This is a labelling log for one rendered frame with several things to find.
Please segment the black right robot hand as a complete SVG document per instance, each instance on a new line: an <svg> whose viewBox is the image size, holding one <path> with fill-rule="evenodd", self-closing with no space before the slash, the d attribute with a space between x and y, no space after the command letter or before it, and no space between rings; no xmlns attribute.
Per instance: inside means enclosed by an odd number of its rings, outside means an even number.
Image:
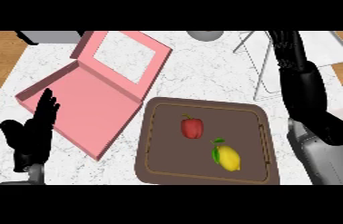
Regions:
<svg viewBox="0 0 343 224"><path fill-rule="evenodd" d="M327 111L323 76L308 60L297 31L269 31L278 60L280 85L290 117L302 122L321 140L343 145L343 121Z"/></svg>

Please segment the yellow lemon with leaf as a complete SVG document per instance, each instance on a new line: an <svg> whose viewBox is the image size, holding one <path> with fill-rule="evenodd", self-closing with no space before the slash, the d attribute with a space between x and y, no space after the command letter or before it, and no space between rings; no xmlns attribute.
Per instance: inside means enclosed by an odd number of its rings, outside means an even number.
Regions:
<svg viewBox="0 0 343 224"><path fill-rule="evenodd" d="M212 159L228 170L241 170L241 158L237 150L225 145L225 139L218 138L210 142L213 144Z"/></svg>

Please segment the grey round object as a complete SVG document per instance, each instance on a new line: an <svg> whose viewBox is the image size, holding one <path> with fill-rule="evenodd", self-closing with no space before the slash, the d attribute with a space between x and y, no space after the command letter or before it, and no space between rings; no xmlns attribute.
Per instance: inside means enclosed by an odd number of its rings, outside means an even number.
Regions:
<svg viewBox="0 0 343 224"><path fill-rule="evenodd" d="M190 31L188 34L195 40L212 42L222 37L224 31Z"/></svg>

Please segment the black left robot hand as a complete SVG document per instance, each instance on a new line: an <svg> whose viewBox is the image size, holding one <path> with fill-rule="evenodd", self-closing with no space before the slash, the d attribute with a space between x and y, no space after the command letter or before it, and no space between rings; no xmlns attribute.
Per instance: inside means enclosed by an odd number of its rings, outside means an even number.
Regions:
<svg viewBox="0 0 343 224"><path fill-rule="evenodd" d="M8 146L15 150L15 172L27 172L34 164L43 165L51 156L52 129L61 104L48 88L40 96L34 117L21 124L15 120L0 122Z"/></svg>

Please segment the brown tray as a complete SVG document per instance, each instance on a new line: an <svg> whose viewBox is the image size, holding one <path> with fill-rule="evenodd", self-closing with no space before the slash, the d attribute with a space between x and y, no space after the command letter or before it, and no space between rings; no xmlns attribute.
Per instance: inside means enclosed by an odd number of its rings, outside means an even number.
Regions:
<svg viewBox="0 0 343 224"><path fill-rule="evenodd" d="M204 123L200 139L181 132L182 114ZM241 157L241 170L228 171L212 159L225 139ZM136 176L157 184L278 185L280 171L269 122L261 106L157 97L147 104L136 151Z"/></svg>

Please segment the red bell pepper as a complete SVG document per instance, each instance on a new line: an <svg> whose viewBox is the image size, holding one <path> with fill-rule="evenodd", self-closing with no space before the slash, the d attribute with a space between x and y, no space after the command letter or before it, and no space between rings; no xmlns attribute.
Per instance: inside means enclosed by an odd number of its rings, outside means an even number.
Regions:
<svg viewBox="0 0 343 224"><path fill-rule="evenodd" d="M200 119L184 113L185 120L181 121L181 132L188 139L200 139L204 133L204 123Z"/></svg>

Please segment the grey appliance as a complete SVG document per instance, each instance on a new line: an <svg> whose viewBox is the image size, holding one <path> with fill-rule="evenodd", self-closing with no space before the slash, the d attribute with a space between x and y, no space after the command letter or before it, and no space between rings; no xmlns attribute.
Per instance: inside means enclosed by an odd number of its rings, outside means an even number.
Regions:
<svg viewBox="0 0 343 224"><path fill-rule="evenodd" d="M83 31L17 31L18 37L30 44L76 44Z"/></svg>

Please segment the pink open box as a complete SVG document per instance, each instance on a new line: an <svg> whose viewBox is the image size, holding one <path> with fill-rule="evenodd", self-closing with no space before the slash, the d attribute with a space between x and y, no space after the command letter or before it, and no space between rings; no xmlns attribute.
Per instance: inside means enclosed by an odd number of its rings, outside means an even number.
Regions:
<svg viewBox="0 0 343 224"><path fill-rule="evenodd" d="M105 31L89 31L80 38L74 62L17 94L21 106L36 110L43 92L51 89L61 108L55 130L99 160L142 107L172 48L139 31L123 33L154 51L139 81L132 82L95 58Z"/></svg>

